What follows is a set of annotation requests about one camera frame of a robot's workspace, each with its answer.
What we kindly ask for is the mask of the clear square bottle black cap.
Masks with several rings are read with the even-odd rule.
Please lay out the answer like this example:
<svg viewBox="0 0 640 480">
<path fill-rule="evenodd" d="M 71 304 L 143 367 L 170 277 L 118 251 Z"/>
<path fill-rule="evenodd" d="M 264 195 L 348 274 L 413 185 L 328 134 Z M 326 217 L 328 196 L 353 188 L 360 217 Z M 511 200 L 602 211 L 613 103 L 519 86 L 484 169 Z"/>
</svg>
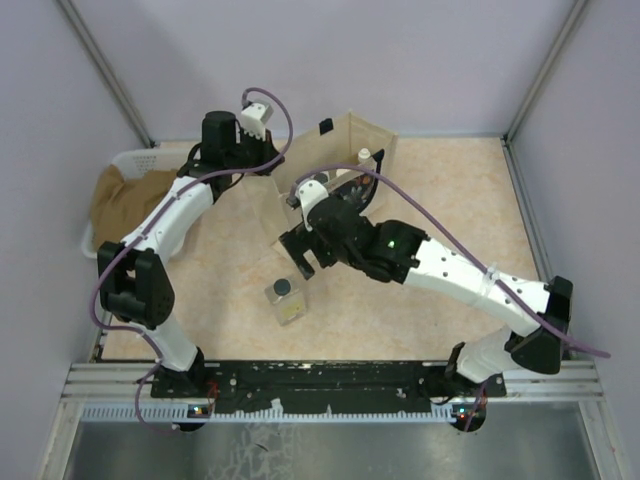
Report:
<svg viewBox="0 0 640 480">
<path fill-rule="evenodd" d="M 305 292 L 295 276 L 276 279 L 264 293 L 280 326 L 286 326 L 306 313 Z"/>
</svg>

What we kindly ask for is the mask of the amber liquid clear bottle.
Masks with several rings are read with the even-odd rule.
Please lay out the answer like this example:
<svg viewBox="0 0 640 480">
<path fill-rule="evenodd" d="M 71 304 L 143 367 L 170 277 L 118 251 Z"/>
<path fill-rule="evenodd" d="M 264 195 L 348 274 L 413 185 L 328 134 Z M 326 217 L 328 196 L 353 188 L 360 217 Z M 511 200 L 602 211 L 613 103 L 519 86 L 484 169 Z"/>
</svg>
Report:
<svg viewBox="0 0 640 480">
<path fill-rule="evenodd" d="M 364 164 L 372 158 L 372 154 L 368 148 L 362 148 L 358 152 L 358 163 Z"/>
</svg>

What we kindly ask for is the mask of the cream canvas tote bag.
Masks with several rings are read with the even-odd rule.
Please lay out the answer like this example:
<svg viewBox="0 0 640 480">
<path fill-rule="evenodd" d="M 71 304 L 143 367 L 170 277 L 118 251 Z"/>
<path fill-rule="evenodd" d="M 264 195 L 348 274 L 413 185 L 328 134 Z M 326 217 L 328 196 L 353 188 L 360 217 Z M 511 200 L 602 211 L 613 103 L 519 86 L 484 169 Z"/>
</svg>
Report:
<svg viewBox="0 0 640 480">
<path fill-rule="evenodd" d="M 349 112 L 325 119 L 317 127 L 297 136 L 285 154 L 284 163 L 270 175 L 246 177 L 242 186 L 269 247 L 280 256 L 287 256 L 278 241 L 281 234 L 291 230 L 285 215 L 285 200 L 294 181 L 311 170 L 329 172 L 332 180 L 327 189 L 363 207 L 366 214 L 382 207 L 386 202 L 386 188 L 376 179 L 351 170 L 336 177 L 337 169 L 329 171 L 326 167 L 337 163 L 361 165 L 387 175 L 394 163 L 397 143 L 395 132 Z M 362 148 L 368 148 L 372 158 L 359 164 L 358 152 Z"/>
</svg>

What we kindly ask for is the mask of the white square bottle black cap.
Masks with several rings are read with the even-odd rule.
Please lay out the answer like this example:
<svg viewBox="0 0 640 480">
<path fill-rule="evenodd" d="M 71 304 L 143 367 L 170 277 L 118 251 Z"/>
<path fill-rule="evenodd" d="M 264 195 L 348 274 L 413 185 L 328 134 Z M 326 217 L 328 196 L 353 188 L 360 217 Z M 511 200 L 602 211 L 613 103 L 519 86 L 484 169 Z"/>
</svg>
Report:
<svg viewBox="0 0 640 480">
<path fill-rule="evenodd" d="M 327 172 L 327 171 L 322 171 L 322 172 L 316 173 L 313 176 L 313 179 L 315 181 L 319 182 L 325 188 L 327 188 L 330 185 L 331 180 L 332 180 L 330 173 Z"/>
</svg>

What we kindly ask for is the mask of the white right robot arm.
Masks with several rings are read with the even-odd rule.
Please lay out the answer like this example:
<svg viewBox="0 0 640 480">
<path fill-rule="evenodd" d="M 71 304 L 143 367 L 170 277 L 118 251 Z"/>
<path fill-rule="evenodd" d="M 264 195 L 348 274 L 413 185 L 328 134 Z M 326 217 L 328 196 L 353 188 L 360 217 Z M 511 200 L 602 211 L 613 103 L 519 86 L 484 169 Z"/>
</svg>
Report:
<svg viewBox="0 0 640 480">
<path fill-rule="evenodd" d="M 572 283 L 556 276 L 550 282 L 527 281 L 496 270 L 480 270 L 426 232 L 399 220 L 372 224 L 347 201 L 329 196 L 279 241 L 302 276 L 343 263 L 383 283 L 444 293 L 503 322 L 479 340 L 453 347 L 443 380 L 461 396 L 506 371 L 559 372 L 561 335 L 571 316 Z"/>
</svg>

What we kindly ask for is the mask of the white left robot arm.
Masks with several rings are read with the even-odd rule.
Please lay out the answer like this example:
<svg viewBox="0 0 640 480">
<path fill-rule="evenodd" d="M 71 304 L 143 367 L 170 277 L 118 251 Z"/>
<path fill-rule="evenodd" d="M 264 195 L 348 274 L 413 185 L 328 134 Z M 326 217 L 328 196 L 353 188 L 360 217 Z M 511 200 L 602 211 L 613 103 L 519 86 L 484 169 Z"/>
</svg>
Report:
<svg viewBox="0 0 640 480">
<path fill-rule="evenodd" d="M 94 302 L 119 320 L 119 329 L 141 335 L 157 365 L 174 372 L 174 387 L 189 397 L 206 389 L 208 373 L 198 366 L 199 348 L 173 315 L 166 264 L 192 225 L 232 187 L 234 176 L 268 174 L 283 162 L 266 127 L 271 115 L 271 106 L 260 102 L 248 103 L 239 114 L 207 113 L 201 140 L 168 193 L 131 233 L 103 243 L 97 253 Z"/>
</svg>

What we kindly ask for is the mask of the white plastic basket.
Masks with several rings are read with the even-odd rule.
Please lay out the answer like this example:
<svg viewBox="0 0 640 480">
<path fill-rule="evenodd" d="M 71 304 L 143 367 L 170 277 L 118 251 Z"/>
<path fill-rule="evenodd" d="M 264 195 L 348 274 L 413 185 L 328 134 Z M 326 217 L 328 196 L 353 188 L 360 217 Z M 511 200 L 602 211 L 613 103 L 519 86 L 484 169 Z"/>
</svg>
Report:
<svg viewBox="0 0 640 480">
<path fill-rule="evenodd" d="M 111 164 L 119 169 L 125 180 L 139 179 L 144 177 L 148 171 L 177 170 L 186 162 L 188 152 L 189 150 L 187 148 L 131 150 L 116 155 Z M 187 234 L 176 244 L 171 254 L 172 259 L 181 255 L 186 237 Z M 93 240 L 93 227 L 91 221 L 88 221 L 80 242 L 80 250 L 84 257 L 91 260 L 96 259 Z"/>
</svg>

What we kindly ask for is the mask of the brown cloth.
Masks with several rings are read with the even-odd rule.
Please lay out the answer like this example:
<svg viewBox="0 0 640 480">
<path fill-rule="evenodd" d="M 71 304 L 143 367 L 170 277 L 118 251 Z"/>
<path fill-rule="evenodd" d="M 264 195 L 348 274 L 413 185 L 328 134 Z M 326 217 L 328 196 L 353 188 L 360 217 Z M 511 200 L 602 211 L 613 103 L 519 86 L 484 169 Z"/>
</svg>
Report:
<svg viewBox="0 0 640 480">
<path fill-rule="evenodd" d="M 151 170 L 141 178 L 125 179 L 114 165 L 99 176 L 90 206 L 93 247 L 119 242 L 154 210 L 170 190 L 177 170 Z"/>
</svg>

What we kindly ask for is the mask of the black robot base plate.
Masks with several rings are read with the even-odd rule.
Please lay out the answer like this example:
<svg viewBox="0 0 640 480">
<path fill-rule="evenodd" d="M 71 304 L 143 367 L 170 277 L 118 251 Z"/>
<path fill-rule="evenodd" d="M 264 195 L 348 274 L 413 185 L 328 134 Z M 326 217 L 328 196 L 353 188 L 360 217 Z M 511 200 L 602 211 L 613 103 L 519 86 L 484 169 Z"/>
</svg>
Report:
<svg viewBox="0 0 640 480">
<path fill-rule="evenodd" d="M 287 413 L 428 412 L 433 405 L 473 405 L 501 398 L 506 387 L 495 374 L 473 384 L 447 373 L 443 362 L 425 361 L 219 361 L 201 359 L 193 373 L 162 367 L 139 380 L 142 402 L 195 401 L 211 413 L 255 412 L 276 400 Z"/>
</svg>

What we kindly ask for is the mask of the aluminium frame rail left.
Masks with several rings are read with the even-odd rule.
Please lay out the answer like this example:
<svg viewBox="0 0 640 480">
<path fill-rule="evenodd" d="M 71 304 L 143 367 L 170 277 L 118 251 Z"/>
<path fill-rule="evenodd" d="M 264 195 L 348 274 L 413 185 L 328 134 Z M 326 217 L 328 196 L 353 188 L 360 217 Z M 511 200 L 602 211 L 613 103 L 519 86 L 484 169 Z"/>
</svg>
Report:
<svg viewBox="0 0 640 480">
<path fill-rule="evenodd" d="M 126 88 L 124 81 L 118 77 L 116 70 L 100 47 L 75 2 L 71 0 L 54 0 L 53 3 L 87 55 L 93 69 L 129 128 L 145 148 L 154 148 L 156 142 L 135 105 L 133 97 Z"/>
</svg>

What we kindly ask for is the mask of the aluminium frame rail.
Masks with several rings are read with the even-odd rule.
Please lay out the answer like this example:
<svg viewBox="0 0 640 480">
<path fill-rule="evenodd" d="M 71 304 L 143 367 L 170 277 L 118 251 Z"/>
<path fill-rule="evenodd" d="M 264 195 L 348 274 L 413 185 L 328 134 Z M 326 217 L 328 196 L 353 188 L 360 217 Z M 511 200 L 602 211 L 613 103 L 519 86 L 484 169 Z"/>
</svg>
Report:
<svg viewBox="0 0 640 480">
<path fill-rule="evenodd" d="M 129 128 L 145 148 L 154 148 L 156 142 L 135 105 L 133 97 L 126 88 L 124 81 L 118 77 L 116 70 L 100 47 L 75 2 L 71 0 L 54 0 L 53 3 L 87 55 L 93 69 Z"/>
<path fill-rule="evenodd" d="M 527 90 L 527 93 L 511 121 L 509 128 L 503 135 L 503 142 L 506 147 L 510 147 L 514 143 L 518 133 L 535 108 L 539 97 L 542 95 L 547 83 L 551 80 L 552 75 L 557 69 L 564 51 L 583 23 L 590 6 L 591 1 L 589 0 L 577 0 L 572 3 L 571 9 L 551 43 L 544 61 Z"/>
</svg>

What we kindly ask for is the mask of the aluminium frame rail right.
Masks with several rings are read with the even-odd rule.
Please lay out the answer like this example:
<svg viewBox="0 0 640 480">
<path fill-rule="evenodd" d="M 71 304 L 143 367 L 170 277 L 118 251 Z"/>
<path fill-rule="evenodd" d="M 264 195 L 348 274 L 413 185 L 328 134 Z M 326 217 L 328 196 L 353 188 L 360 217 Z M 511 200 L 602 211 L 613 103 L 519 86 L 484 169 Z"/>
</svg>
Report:
<svg viewBox="0 0 640 480">
<path fill-rule="evenodd" d="M 509 128 L 503 135 L 503 142 L 506 147 L 510 147 L 514 143 L 518 133 L 535 108 L 539 97 L 542 95 L 547 83 L 551 80 L 552 75 L 557 69 L 564 51 L 583 23 L 590 6 L 591 1 L 589 0 L 577 0 L 572 3 L 571 9 L 551 43 L 544 61 L 527 90 L 527 93 L 511 121 Z"/>
</svg>

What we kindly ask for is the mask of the aluminium front frame rails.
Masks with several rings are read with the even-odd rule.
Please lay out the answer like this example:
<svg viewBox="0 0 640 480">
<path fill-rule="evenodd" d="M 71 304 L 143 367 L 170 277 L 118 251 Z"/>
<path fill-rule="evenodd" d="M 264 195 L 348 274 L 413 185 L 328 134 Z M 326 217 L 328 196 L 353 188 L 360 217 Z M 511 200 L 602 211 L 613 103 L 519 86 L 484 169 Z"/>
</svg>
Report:
<svg viewBox="0 0 640 480">
<path fill-rule="evenodd" d="M 139 380 L 149 372 L 149 362 L 74 363 L 69 369 L 61 397 L 65 401 L 128 401 Z M 566 361 L 556 375 L 512 370 L 500 382 L 506 387 L 504 401 L 578 402 L 602 401 L 604 390 L 591 361 Z"/>
</svg>

